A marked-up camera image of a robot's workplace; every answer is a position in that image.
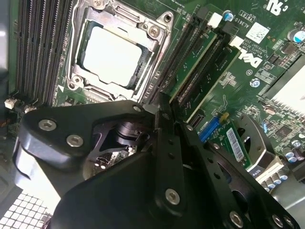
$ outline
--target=green circuit board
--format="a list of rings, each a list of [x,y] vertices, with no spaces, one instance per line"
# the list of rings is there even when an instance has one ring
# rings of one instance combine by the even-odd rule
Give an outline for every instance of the green circuit board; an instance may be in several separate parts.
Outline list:
[[[183,105],[183,119],[189,122],[196,116],[198,110],[201,110],[204,118],[196,125],[196,130],[200,132],[214,116],[228,112],[230,117],[235,119],[241,113],[246,113],[262,125],[277,153],[294,139],[300,140],[305,146],[304,119],[288,109],[282,109],[265,96],[268,89],[304,54],[303,43],[295,43],[293,53],[282,52],[288,42],[289,32],[300,29],[305,24],[303,0],[135,0],[132,2],[125,0],[123,2],[154,19],[165,11],[173,13],[171,43],[158,72],[166,67],[171,53],[183,34],[184,26],[200,7],[208,8],[207,20],[213,13],[222,15],[224,11],[230,10],[234,15],[232,21],[234,27],[230,35],[232,38],[238,36],[244,42],[239,48],[229,45],[224,47],[223,51],[227,54],[221,64],[211,67],[211,73],[205,80],[201,80],[197,90],[190,92],[188,101]],[[14,74],[16,74],[14,53],[17,43],[14,40],[14,22],[18,19],[17,0],[12,4],[11,17],[10,91],[13,92]],[[53,106],[65,105],[67,98],[73,99],[75,104],[103,102],[101,98],[87,91],[68,89],[65,76],[70,34],[71,25],[66,35],[67,48],[61,55]],[[175,76],[174,84],[170,84],[164,90],[173,99],[192,76],[191,71],[204,59],[217,35],[216,31],[203,33],[202,42],[186,57],[183,68]],[[277,61],[270,63],[269,60],[273,56],[277,57]],[[260,80],[258,87],[250,85],[253,79]],[[267,113],[262,107],[262,101],[272,106],[276,111],[275,114]],[[280,131],[283,127],[288,128],[284,133]]]

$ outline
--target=dell logo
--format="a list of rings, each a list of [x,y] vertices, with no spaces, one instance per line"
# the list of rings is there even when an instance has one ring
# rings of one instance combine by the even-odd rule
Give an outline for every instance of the dell logo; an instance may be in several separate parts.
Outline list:
[[[259,57],[254,57],[252,53],[247,53],[247,50],[241,49],[241,54],[238,57],[240,60],[243,59],[245,63],[250,63],[252,67],[257,68],[263,60]]]

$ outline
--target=label sticker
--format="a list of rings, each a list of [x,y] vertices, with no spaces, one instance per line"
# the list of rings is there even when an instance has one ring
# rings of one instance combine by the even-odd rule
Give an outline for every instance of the label sticker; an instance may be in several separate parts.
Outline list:
[[[234,130],[232,128],[230,128],[227,131],[227,136],[228,136],[230,145],[232,147],[233,153],[235,155],[235,158],[238,162],[240,162],[244,158],[244,153],[239,146],[238,140],[237,140],[237,138],[234,134]]]
[[[260,44],[268,32],[269,32],[269,29],[267,29],[266,27],[264,27],[261,24],[256,22],[256,23],[254,23],[252,28],[249,30],[246,37],[251,39],[252,41]]]

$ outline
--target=black ram slot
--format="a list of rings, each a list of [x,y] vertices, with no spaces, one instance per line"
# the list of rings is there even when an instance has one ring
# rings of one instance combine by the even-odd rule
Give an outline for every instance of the black ram slot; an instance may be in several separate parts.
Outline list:
[[[155,99],[155,96],[156,96],[157,92],[159,91],[160,86],[162,86],[162,84],[166,81],[166,77],[168,76],[170,70],[172,69],[175,61],[177,61],[177,56],[179,55],[181,48],[185,45],[186,41],[190,38],[190,36],[192,36],[192,34],[194,33],[194,30],[195,30],[195,27],[192,23],[189,23],[186,26],[183,34],[181,35],[178,43],[176,44],[173,52],[171,53],[170,57],[168,58],[166,66],[162,70],[156,85],[154,86],[153,90],[151,91],[151,93],[149,95],[149,98],[148,98],[149,103],[151,103]]]
[[[63,11],[61,12],[62,18],[59,18],[58,20],[58,27],[56,29],[57,34],[55,35],[55,44],[54,48],[52,50],[54,53],[52,54],[52,63],[51,63],[51,71],[50,76],[48,78],[47,82],[47,89],[46,92],[46,103],[47,105],[52,105],[52,99],[54,96],[55,86],[57,82],[58,77],[58,70],[59,70],[59,64],[60,64],[60,58],[62,54],[62,48],[65,36],[67,35],[67,29],[68,29],[68,23],[69,18],[71,15],[71,9],[72,9],[73,0],[65,1],[64,6],[61,8]]]
[[[39,44],[39,34],[40,27],[42,23],[42,15],[43,15],[43,2],[37,1],[36,6],[33,5],[33,22],[31,22],[30,27],[30,45],[29,45],[29,63],[30,67],[28,68],[28,72],[26,75],[26,88],[27,88],[27,96],[29,98],[34,98],[34,86],[35,86],[35,69],[36,69],[36,58],[38,55],[38,44]]]
[[[206,27],[206,23],[202,24],[201,27],[196,31],[196,34],[194,35],[194,37],[190,40],[190,42],[188,43],[188,46],[186,48],[186,50],[183,52],[184,54],[182,55],[182,57],[179,57],[178,60],[180,60],[174,70],[169,74],[169,76],[167,77],[166,82],[162,85],[162,89],[161,92],[164,91],[166,88],[170,87],[171,85],[174,85],[176,83],[176,74],[178,72],[179,69],[182,68],[183,64],[185,63],[185,59],[186,57],[190,54],[191,50],[194,49],[194,47],[200,42],[202,42],[201,34],[202,34],[202,30],[204,30],[204,28]]]
[[[229,35],[218,35],[184,86],[180,89],[177,95],[180,106],[184,106],[189,100],[196,87],[200,85],[199,82],[209,73],[210,68],[215,64],[215,60],[229,41]]]
[[[38,79],[37,79],[37,99],[39,99],[39,104],[44,103],[43,94],[46,84],[46,77],[48,74],[48,59],[51,55],[51,48],[55,30],[56,16],[58,10],[58,0],[48,1],[46,0],[49,8],[46,14],[46,22],[43,25],[42,30],[42,41],[41,41],[41,58],[39,58],[39,69],[38,69]]]
[[[27,61],[26,41],[29,38],[29,19],[30,19],[30,0],[21,0],[19,5],[19,21],[18,21],[18,54],[17,54],[17,88],[16,90],[24,94],[24,73],[25,63]]]

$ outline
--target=blue connector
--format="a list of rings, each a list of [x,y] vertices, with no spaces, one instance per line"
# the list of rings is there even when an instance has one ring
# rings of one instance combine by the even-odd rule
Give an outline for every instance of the blue connector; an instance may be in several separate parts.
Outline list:
[[[219,125],[220,125],[220,118],[214,117],[206,126],[206,128],[199,134],[199,138],[201,142],[205,142],[209,138],[209,136],[211,136],[214,130],[217,129]]]

